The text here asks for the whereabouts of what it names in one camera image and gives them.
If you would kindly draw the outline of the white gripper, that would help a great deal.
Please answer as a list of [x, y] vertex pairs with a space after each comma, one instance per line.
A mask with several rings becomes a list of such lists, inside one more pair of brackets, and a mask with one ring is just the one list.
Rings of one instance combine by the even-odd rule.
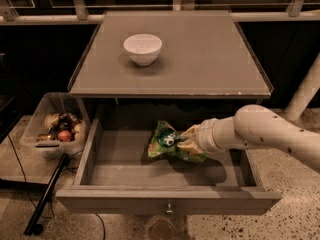
[[184, 141], [179, 142], [177, 146], [188, 152], [190, 155], [200, 155], [203, 153], [220, 153], [223, 152], [215, 142], [213, 133], [214, 125], [217, 119], [204, 120], [199, 125], [193, 125], [180, 134], [180, 138]]

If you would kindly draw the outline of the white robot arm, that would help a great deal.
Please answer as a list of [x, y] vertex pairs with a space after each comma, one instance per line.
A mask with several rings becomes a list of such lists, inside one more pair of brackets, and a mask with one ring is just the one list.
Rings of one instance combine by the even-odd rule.
[[213, 157], [229, 149], [274, 148], [320, 172], [320, 135], [299, 128], [260, 105], [246, 105], [234, 116], [208, 119], [180, 135], [178, 146]]

